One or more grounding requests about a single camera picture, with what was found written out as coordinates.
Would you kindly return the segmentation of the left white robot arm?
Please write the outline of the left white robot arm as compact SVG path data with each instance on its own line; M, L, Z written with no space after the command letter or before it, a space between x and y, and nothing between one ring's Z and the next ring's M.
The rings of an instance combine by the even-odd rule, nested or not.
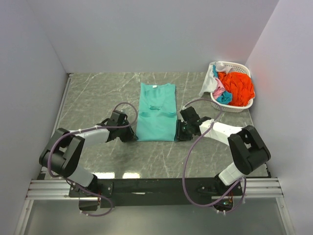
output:
M57 129L40 155L39 164L81 185L80 191L85 196L94 196L98 191L97 176L79 166L81 154L85 147L107 143L116 138L122 142L138 140L128 116L114 110L110 118L96 124L89 131Z

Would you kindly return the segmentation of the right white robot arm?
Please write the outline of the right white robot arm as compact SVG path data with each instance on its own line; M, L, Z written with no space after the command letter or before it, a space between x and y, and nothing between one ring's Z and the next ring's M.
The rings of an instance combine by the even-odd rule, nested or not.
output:
M226 195L232 184L249 175L271 159L271 154L252 125L237 127L220 123L210 117L200 117L193 107L180 111L177 121L177 141L190 141L203 136L219 141L230 148L233 162L216 176L215 191Z

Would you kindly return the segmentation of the teal t shirt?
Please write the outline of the teal t shirt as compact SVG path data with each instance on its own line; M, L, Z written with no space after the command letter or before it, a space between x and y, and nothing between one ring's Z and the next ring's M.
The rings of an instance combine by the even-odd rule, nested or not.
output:
M174 141L177 120L176 86L141 83L136 126L138 141Z

